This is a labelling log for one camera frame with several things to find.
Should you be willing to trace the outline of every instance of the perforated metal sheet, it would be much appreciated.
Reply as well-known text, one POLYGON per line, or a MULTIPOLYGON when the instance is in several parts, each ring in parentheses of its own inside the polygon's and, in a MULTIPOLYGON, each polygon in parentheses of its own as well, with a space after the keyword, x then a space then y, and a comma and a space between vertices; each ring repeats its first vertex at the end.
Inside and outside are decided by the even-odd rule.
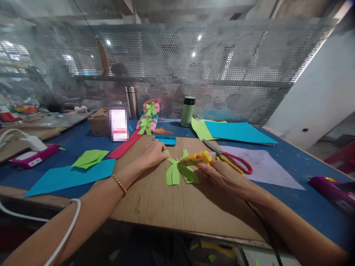
POLYGON ((135 86, 139 106, 161 100, 162 117, 179 118, 183 97, 190 95, 197 98, 195 117, 263 125, 334 25, 333 20, 298 18, 95 26, 108 56, 109 76, 102 76, 98 44, 89 27, 38 29, 27 33, 27 39, 48 61, 45 68, 30 53, 41 73, 47 72, 47 83, 61 104, 96 109, 127 105, 124 87, 135 86), (73 67, 59 75, 63 67, 58 66, 65 61, 73 67))

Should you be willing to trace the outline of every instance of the paper bow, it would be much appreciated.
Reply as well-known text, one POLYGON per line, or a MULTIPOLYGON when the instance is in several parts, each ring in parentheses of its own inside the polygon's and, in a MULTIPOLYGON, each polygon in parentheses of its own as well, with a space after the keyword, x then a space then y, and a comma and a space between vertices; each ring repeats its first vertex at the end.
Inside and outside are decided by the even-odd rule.
POLYGON ((143 132, 145 131, 147 133, 147 136, 151 136, 152 132, 151 132, 151 123, 153 122, 153 119, 149 118, 149 119, 141 119, 141 123, 139 125, 139 127, 141 128, 141 130, 138 132, 138 135, 142 135, 143 132))
POLYGON ((156 112, 156 110, 155 110, 155 102, 152 102, 151 105, 147 103, 147 104, 145 105, 145 109, 147 109, 147 114, 146 114, 146 116, 150 116, 150 115, 152 115, 152 114, 154 114, 154 115, 157 114, 157 112, 156 112))
MULTIPOLYGON (((183 156, 182 158, 185 158, 188 156, 187 150, 183 150, 183 156)), ((197 174, 188 166, 184 166, 182 164, 178 164, 180 160, 176 159, 176 161, 173 158, 168 158, 168 161, 172 163, 172 165, 168 168, 165 178, 166 178, 166 184, 167 185, 180 185, 180 174, 183 176, 185 179, 185 182, 187 184, 199 184, 199 178, 197 177, 197 174)))

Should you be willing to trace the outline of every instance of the table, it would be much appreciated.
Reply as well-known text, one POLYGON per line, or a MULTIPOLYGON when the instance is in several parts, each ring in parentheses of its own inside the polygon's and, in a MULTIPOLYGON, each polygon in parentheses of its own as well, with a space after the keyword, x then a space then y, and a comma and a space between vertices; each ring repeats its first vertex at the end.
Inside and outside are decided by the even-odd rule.
MULTIPOLYGON (((137 121, 130 121, 129 124, 132 128, 135 128, 137 121)), ((197 137, 190 128, 180 127, 179 122, 175 121, 159 122, 157 128, 170 131, 171 136, 197 137)), ((272 133, 262 128, 257 129, 278 141, 279 144, 275 147, 234 141, 218 141, 218 144, 268 151, 306 190, 278 187, 266 183, 258 183, 258 185, 279 198, 326 237, 342 248, 347 249, 347 243, 350 238, 350 234, 348 234, 348 228, 351 225, 350 219, 309 186, 307 181, 310 177, 317 175, 333 177, 342 182, 349 182, 352 179, 294 145, 274 136, 272 133)), ((40 195, 25 199, 22 199, 22 196, 48 169, 70 166, 86 150, 113 151, 122 143, 111 142, 109 136, 94 137, 87 121, 68 129, 61 136, 47 142, 60 144, 66 151, 60 151, 31 170, 20 171, 9 162, 1 165, 0 197, 63 208, 69 203, 70 198, 80 197, 85 194, 93 186, 93 183, 56 191, 52 195, 40 195)))

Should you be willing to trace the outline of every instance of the red paper strip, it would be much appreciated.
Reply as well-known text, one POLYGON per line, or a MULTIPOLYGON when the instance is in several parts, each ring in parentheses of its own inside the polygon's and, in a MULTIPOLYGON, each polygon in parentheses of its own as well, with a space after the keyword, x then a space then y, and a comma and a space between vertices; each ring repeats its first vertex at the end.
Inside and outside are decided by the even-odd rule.
POLYGON ((138 135, 138 130, 134 131, 133 134, 129 137, 129 140, 123 142, 116 150, 109 154, 109 158, 118 159, 125 154, 126 151, 143 135, 138 135))

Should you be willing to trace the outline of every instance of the white paper sheet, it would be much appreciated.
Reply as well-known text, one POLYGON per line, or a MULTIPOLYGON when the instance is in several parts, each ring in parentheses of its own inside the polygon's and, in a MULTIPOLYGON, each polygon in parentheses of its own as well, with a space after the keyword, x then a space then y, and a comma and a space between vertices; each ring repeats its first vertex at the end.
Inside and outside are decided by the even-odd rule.
POLYGON ((246 150, 231 146, 220 146, 225 152, 229 152, 246 160, 253 168, 253 174, 245 175, 250 180, 305 190, 285 169, 282 168, 265 150, 246 150))

